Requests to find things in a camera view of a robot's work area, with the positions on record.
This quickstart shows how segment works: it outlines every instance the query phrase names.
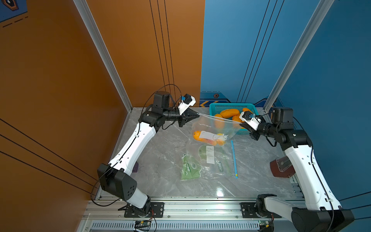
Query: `marble table surface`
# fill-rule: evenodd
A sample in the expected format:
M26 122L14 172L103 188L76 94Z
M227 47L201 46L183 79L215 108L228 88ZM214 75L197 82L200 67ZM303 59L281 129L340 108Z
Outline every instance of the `marble table surface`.
M193 110L209 114L209 108ZM116 153L132 134L142 108L134 108ZM185 146L191 137L192 121L179 128L178 123L165 131L160 129L149 141L138 159L139 169L132 173L138 188L151 197L252 197L272 193L279 197L296 198L289 179L272 175L269 162L282 157L278 147L271 147L261 138L252 140L249 135L235 135L232 140L236 154L238 179L224 176L181 181L182 161L176 148Z

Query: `blue wall panel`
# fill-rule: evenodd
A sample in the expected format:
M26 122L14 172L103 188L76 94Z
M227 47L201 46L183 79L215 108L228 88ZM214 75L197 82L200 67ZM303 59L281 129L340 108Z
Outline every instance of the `blue wall panel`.
M246 100L246 102L253 103L270 94L313 14L318 0L285 0L283 5L282 3L283 0L206 0L201 92L221 92L231 102L245 102ZM277 23L253 82L281 6ZM267 12L252 55L266 9Z
M334 1L279 96L308 132L338 199L371 191L370 22L371 1ZM371 204L371 194L342 204ZM371 207L354 215L371 216Z

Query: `plastic bag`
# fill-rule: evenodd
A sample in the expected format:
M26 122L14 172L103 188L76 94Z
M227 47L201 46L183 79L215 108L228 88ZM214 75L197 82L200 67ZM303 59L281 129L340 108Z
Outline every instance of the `plastic bag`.
M200 162L192 155L186 153L186 147L175 149L176 154L181 156L181 180L192 180L200 178L202 166Z
M193 156L200 163L203 178L233 176L233 153L230 141L222 147L214 147L189 139L185 150L187 155Z
M196 141L212 146L223 146L241 129L239 122L206 114L199 115L194 120L191 131Z

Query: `white label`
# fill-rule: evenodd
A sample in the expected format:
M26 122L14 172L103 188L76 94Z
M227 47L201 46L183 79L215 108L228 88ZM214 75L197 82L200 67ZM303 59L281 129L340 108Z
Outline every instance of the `white label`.
M217 134L213 134L207 131L201 131L200 138L205 138L205 139L213 140L213 141L216 141L216 140L225 141L228 138L228 136L224 134L217 135Z
M208 164L215 164L214 147L206 146L206 162Z

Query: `blue stick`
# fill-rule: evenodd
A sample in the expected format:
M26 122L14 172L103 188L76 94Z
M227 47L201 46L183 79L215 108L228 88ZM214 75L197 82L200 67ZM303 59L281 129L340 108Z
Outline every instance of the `blue stick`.
M232 140L231 140L231 144L232 144L233 161L234 161L234 173L236 174L236 179L238 179L238 176L237 176L237 165L236 165L236 155L234 154L234 145L233 145L233 141Z

